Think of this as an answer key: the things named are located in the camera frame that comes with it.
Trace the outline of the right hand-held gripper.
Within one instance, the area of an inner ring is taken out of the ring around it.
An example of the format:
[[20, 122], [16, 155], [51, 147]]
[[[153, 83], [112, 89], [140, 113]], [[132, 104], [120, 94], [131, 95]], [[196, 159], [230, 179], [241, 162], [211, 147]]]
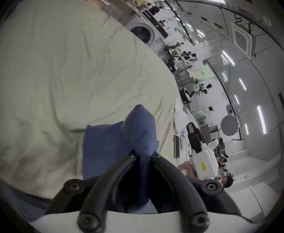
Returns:
[[191, 157], [191, 165], [199, 180], [214, 180], [219, 172], [219, 164], [214, 150], [219, 144], [215, 139], [206, 144], [205, 139], [194, 123], [186, 126], [188, 139], [194, 155]]

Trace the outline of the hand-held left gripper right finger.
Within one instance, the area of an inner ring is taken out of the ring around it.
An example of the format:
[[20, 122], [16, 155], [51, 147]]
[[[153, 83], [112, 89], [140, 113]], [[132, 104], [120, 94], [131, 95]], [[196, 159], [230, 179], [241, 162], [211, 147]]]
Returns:
[[150, 199], [159, 213], [179, 211], [182, 231], [206, 231], [208, 212], [241, 216], [219, 181], [189, 178], [158, 153], [150, 158]]

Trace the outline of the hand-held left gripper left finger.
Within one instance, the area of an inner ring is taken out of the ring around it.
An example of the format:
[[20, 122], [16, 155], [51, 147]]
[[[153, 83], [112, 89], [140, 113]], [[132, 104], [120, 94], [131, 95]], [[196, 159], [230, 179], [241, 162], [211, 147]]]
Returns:
[[101, 176], [87, 180], [71, 179], [51, 201], [45, 215], [79, 211], [77, 225], [82, 231], [105, 231], [110, 196], [118, 181], [136, 164], [129, 153]]

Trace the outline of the person's right hand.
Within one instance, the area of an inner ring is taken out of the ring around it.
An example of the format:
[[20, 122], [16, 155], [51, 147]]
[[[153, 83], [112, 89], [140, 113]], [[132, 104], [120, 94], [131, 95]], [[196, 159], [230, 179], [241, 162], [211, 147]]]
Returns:
[[190, 164], [189, 161], [183, 162], [181, 165], [178, 165], [177, 168], [178, 168], [179, 171], [181, 171], [188, 178], [199, 180], [196, 170]]

